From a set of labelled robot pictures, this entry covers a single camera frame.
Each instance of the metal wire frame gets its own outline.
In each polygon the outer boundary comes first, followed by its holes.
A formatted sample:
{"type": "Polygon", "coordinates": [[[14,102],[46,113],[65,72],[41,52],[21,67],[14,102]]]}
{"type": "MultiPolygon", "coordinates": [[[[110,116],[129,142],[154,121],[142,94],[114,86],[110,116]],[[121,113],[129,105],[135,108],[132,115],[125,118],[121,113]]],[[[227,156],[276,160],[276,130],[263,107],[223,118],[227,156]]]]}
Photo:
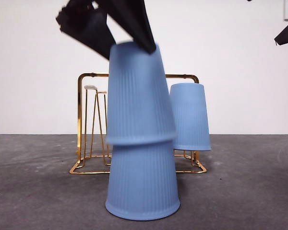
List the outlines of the metal wire frame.
{"type": "MultiPolygon", "coordinates": [[[[106,96],[105,92],[98,92],[96,90],[96,95],[95,95],[95,103],[94,103],[94,113],[95,113],[95,104],[97,101],[97,110],[98,110],[98,116],[99,116],[99,127],[100,127],[100,133],[101,133],[101,142],[102,142],[102,155],[93,155],[92,154],[92,148],[90,152],[90,156],[86,156],[86,119],[85,119],[85,128],[84,128],[84,138],[85,138],[85,150],[84,150],[84,156],[82,156],[82,105],[83,105],[83,100],[82,100],[82,81],[85,77],[108,77],[109,74],[107,73],[83,73],[78,77],[78,121],[77,121],[77,126],[78,126],[78,132],[77,132],[77,161],[75,165],[70,169],[70,174],[105,174],[105,173],[110,173],[110,171],[86,171],[86,172],[79,172],[76,171],[78,168],[82,168],[85,166],[85,160],[89,159],[91,157],[103,157],[104,164],[105,165],[111,165],[109,163],[106,163],[105,160],[105,149],[104,149],[104,141],[102,137],[102,129],[101,129],[101,120],[100,120],[100,108],[99,108],[99,97],[98,93],[103,93],[104,94],[104,102],[105,102],[105,114],[106,114],[106,125],[107,125],[107,113],[106,113],[106,96]]],[[[188,74],[166,74],[166,78],[171,79],[171,78],[181,78],[181,79],[192,79],[194,83],[199,83],[198,78],[195,75],[188,75],[188,74]]],[[[85,116],[87,112],[87,90],[85,92],[85,116]]],[[[107,145],[107,157],[111,157],[109,154],[109,146],[107,145]]],[[[176,171],[176,173],[205,173],[207,172],[207,169],[200,163],[199,161],[199,151],[190,151],[190,155],[186,154],[186,151],[183,151],[183,154],[175,154],[175,149],[173,150],[174,156],[175,157],[184,157],[186,159],[189,159],[191,162],[191,166],[197,166],[201,170],[200,171],[176,171]]]]}

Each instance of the blue cup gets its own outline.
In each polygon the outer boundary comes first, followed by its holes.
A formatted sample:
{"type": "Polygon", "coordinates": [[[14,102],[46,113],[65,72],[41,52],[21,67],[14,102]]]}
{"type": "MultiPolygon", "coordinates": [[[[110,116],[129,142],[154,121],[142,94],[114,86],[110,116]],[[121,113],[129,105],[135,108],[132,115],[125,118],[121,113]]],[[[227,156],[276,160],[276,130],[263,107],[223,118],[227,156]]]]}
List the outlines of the blue cup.
{"type": "Polygon", "coordinates": [[[204,86],[178,83],[171,86],[170,98],[178,135],[176,150],[211,150],[204,86]]]}
{"type": "Polygon", "coordinates": [[[136,145],[176,136],[159,47],[148,54],[135,42],[110,52],[107,142],[136,145]]]}
{"type": "Polygon", "coordinates": [[[172,141],[113,146],[107,210],[132,220],[169,216],[180,207],[172,141]]]}

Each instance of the upside-down cup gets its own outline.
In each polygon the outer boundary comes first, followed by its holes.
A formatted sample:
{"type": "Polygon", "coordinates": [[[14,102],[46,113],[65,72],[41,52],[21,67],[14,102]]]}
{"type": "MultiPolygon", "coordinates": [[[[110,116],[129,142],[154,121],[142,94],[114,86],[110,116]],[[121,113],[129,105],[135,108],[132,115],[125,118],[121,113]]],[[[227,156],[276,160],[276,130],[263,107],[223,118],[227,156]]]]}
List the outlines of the upside-down cup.
{"type": "Polygon", "coordinates": [[[172,141],[113,146],[107,210],[132,220],[169,216],[180,207],[172,141]]]}
{"type": "Polygon", "coordinates": [[[159,47],[148,54],[135,42],[110,52],[107,142],[136,145],[176,136],[159,47]]]}
{"type": "Polygon", "coordinates": [[[204,86],[178,83],[171,86],[170,98],[176,123],[176,150],[211,150],[204,86]]]}

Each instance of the gray concrete floor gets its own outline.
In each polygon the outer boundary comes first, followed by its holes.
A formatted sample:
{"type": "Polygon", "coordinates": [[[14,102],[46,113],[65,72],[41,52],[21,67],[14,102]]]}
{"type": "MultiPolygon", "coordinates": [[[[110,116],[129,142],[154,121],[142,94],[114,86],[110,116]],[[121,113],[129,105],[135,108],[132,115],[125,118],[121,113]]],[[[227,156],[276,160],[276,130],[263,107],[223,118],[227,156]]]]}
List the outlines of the gray concrete floor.
{"type": "Polygon", "coordinates": [[[207,173],[177,175],[178,212],[140,222],[107,212],[108,175],[68,173],[75,135],[0,135],[0,230],[288,230],[288,135],[211,142],[207,173]]]}

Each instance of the blue plastic cup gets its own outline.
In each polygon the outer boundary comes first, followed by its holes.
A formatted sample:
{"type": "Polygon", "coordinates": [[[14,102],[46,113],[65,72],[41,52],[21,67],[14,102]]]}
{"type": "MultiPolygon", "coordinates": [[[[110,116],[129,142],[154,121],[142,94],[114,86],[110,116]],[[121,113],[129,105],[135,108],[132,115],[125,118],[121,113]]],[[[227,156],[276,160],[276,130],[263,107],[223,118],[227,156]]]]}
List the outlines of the blue plastic cup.
{"type": "Polygon", "coordinates": [[[171,86],[170,98],[178,135],[176,150],[211,150],[204,86],[178,83],[171,86]]]}
{"type": "Polygon", "coordinates": [[[180,207],[172,141],[113,146],[107,210],[132,220],[169,216],[180,207]]]}
{"type": "Polygon", "coordinates": [[[110,52],[107,142],[135,145],[176,136],[159,47],[148,54],[135,42],[110,52]]]}

